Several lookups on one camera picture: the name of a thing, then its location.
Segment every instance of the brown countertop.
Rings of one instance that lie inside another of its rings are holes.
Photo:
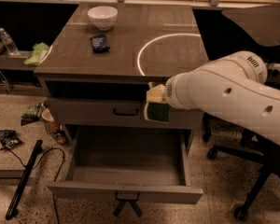
[[[37,76],[170,77],[207,61],[190,6],[110,4],[119,10],[118,20],[102,32],[87,17],[98,5],[79,5],[36,68]],[[110,51],[92,51],[90,37],[98,34],[106,35]]]

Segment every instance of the black pole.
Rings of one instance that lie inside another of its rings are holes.
[[[18,214],[17,206],[20,202],[21,195],[25,189],[26,183],[28,181],[28,178],[30,176],[30,173],[35,165],[35,160],[37,155],[41,152],[41,145],[43,141],[42,140],[37,140],[35,144],[35,148],[30,156],[30,159],[28,161],[28,164],[26,165],[26,168],[21,176],[20,183],[17,187],[17,190],[13,196],[13,199],[11,201],[11,204],[7,210],[6,214],[6,220],[11,220],[14,216]]]

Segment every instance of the open drawer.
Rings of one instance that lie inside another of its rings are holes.
[[[203,191],[189,184],[185,139],[174,129],[79,127],[63,180],[48,187],[59,198],[194,204]]]

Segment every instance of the concrete floor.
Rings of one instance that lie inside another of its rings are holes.
[[[0,88],[0,130],[17,131],[23,144],[13,150],[23,163],[28,162],[37,139],[43,140],[44,151],[59,147],[65,152],[65,158],[68,157],[70,145],[58,145],[46,133],[43,120],[21,126],[21,114],[25,108],[44,100],[39,88],[15,87],[9,95],[4,95]],[[242,131],[241,128],[221,120],[212,119],[210,122],[213,135],[209,142],[203,141],[203,130],[200,130],[195,135],[189,153],[191,185],[203,189],[204,193],[197,204],[139,203],[143,211],[141,217],[137,217],[127,204],[119,217],[114,217],[112,212],[117,206],[116,201],[58,199],[60,223],[240,223],[233,218],[233,209],[245,200],[246,194],[254,185],[259,174],[259,165],[222,153],[219,153],[214,161],[208,160],[206,154],[213,144],[238,147]],[[32,171],[18,205],[19,213],[11,220],[6,220],[5,216],[19,179],[0,179],[0,223],[57,223],[52,193],[46,185],[54,180],[62,156],[62,152],[55,149]],[[5,169],[15,170],[22,167],[11,153],[0,151],[0,170]],[[280,179],[277,176],[272,175],[261,190],[249,210],[246,223],[280,224]]]

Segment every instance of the office chair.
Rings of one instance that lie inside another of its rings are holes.
[[[250,132],[248,129],[243,130],[241,146],[249,147],[256,150],[258,153],[214,145],[209,149],[207,157],[214,160],[217,157],[218,152],[224,152],[245,160],[262,164],[259,178],[247,195],[245,203],[242,206],[236,207],[234,211],[235,218],[246,221],[249,207],[258,196],[270,174],[280,177],[280,146],[258,134]]]

